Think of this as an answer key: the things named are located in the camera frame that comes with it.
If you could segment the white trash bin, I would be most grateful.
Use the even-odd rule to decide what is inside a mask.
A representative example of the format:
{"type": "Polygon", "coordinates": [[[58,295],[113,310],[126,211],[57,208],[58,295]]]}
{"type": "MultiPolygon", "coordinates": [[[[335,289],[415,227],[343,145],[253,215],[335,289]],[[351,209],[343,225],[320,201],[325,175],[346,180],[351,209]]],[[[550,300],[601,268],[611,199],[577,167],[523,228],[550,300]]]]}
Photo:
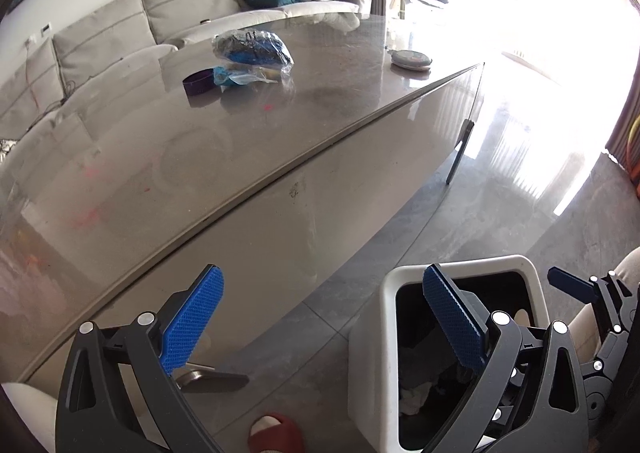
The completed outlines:
{"type": "MultiPolygon", "coordinates": [[[[387,273],[349,334],[348,416],[378,452],[405,450],[399,436],[396,295],[407,285],[421,285],[426,268],[402,265],[387,273]]],[[[444,262],[440,268],[487,309],[511,315],[523,309],[531,325],[550,324],[537,270],[527,257],[444,262]]]]}

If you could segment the grey fabric sofa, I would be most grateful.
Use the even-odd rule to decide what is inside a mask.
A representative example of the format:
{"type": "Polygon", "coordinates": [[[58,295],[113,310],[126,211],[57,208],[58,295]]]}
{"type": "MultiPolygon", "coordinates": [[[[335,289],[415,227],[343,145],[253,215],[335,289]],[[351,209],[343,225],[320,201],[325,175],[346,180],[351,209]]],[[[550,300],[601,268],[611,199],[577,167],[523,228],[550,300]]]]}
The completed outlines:
{"type": "Polygon", "coordinates": [[[44,114],[135,54],[163,56],[236,28],[296,17],[367,17],[372,0],[252,9],[242,0],[113,0],[30,50],[1,84],[1,137],[21,139],[44,114]]]}

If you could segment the round white blue lid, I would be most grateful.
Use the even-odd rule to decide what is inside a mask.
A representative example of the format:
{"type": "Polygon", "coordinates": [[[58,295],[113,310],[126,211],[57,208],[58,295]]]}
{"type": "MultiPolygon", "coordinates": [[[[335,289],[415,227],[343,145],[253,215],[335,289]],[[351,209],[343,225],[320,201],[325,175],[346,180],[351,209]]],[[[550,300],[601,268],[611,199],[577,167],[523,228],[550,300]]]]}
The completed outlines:
{"type": "Polygon", "coordinates": [[[433,60],[420,51],[393,50],[390,52],[390,62],[407,71],[427,72],[431,69],[433,60]]]}

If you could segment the blue plastic wrapper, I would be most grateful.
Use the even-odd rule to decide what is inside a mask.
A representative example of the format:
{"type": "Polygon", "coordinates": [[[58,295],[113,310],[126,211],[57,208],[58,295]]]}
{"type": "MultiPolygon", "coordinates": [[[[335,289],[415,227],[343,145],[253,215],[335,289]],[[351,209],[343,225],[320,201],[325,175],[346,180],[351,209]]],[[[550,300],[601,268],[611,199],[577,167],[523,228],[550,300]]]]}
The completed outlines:
{"type": "Polygon", "coordinates": [[[212,72],[214,84],[221,89],[254,84],[275,84],[285,79],[285,75],[280,70],[255,65],[217,65],[212,72]]]}

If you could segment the metal table leg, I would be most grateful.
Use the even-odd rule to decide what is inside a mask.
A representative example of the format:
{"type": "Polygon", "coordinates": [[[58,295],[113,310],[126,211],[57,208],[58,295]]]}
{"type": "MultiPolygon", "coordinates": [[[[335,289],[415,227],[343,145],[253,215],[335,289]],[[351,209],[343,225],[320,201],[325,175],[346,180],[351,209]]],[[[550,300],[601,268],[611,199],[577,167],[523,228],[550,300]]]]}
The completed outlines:
{"type": "Polygon", "coordinates": [[[447,186],[449,186],[449,184],[451,184],[451,181],[454,180],[454,175],[457,173],[460,162],[462,160],[462,156],[465,152],[466,147],[468,146],[474,126],[475,123],[472,120],[465,120],[462,124],[458,142],[456,143],[456,157],[454,158],[454,162],[452,163],[449,169],[448,176],[446,178],[447,186]]]}

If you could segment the red slipper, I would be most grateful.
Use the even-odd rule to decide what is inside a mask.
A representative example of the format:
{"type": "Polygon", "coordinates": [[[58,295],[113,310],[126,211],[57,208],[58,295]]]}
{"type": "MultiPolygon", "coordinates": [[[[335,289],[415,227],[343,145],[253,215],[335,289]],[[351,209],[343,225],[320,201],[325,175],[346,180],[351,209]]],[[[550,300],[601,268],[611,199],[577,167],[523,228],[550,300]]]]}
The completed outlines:
{"type": "Polygon", "coordinates": [[[250,453],[304,453],[304,439],[298,426],[284,415],[265,414],[250,426],[247,438],[250,453]]]}

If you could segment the clear bag with blue contents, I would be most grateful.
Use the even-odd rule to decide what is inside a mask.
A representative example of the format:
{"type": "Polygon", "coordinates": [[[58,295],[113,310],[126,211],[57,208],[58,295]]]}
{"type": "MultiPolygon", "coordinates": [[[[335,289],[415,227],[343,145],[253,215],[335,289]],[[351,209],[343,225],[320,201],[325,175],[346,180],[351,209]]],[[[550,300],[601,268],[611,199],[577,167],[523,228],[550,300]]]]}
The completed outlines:
{"type": "Polygon", "coordinates": [[[294,64],[290,50],[276,33],[270,31],[235,30],[212,39],[213,52],[218,58],[266,68],[285,69],[294,64]]]}

